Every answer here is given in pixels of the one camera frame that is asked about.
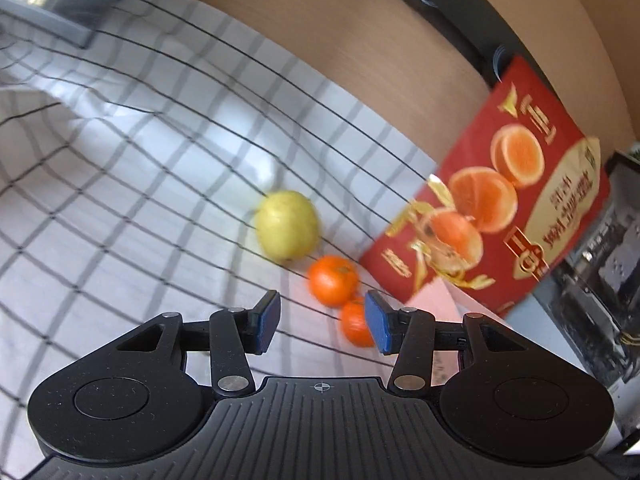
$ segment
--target black electronic device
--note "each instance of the black electronic device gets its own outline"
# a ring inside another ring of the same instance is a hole
[[[616,478],[592,456],[613,405],[601,384],[481,314],[461,324],[393,310],[366,295],[380,378],[269,377],[256,389],[245,353],[265,352],[280,319],[269,291],[251,310],[206,322],[161,314],[46,379],[28,417],[40,479]],[[186,373],[210,351],[211,384]],[[431,386],[434,350],[460,371]]]

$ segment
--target printed orange slice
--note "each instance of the printed orange slice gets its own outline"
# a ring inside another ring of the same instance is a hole
[[[492,168],[473,166],[449,179],[458,212],[481,233],[497,233],[511,223],[518,209],[513,184]]]
[[[431,263],[454,274],[475,267],[482,259],[482,237],[455,209],[439,208],[423,216],[418,236],[430,250]]]
[[[532,186],[545,171],[540,143],[521,124],[508,124],[495,133],[491,142],[491,162],[516,188]]]

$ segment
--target red package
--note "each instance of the red package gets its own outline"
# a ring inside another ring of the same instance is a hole
[[[598,139],[515,57],[360,263],[403,303],[441,276],[502,316],[566,255],[608,193]]]

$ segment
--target orange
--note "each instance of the orange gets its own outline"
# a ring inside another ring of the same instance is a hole
[[[491,141],[491,163],[516,188],[532,186],[545,171],[545,157],[536,136],[521,124],[500,128]]]
[[[373,337],[364,318],[364,300],[355,298],[340,311],[340,327],[345,338],[353,345],[369,348],[374,345]]]
[[[475,166],[457,171],[449,191],[461,215],[481,233],[497,233],[511,223],[518,210],[513,184],[492,168]]]
[[[418,236],[430,249],[431,262],[453,274],[475,267],[482,259],[482,237],[455,209],[439,208],[423,216]]]
[[[353,298],[360,278],[355,266],[341,256],[328,254],[309,267],[309,289],[316,299],[332,308]]]

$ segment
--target checkered cloth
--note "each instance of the checkered cloth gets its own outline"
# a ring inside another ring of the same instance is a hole
[[[276,288],[278,332],[248,357],[258,384],[388,378],[393,359],[342,337],[305,269],[325,253],[356,260],[434,169],[428,156],[194,0],[120,0],[88,50],[0,22],[2,478],[42,458],[25,410],[37,384],[160,312],[204,320]],[[252,226],[264,190],[242,168],[265,157],[324,227],[318,251],[290,267],[262,256]],[[360,272],[364,290],[377,286]],[[188,373],[210,384],[208,355],[190,355]]]

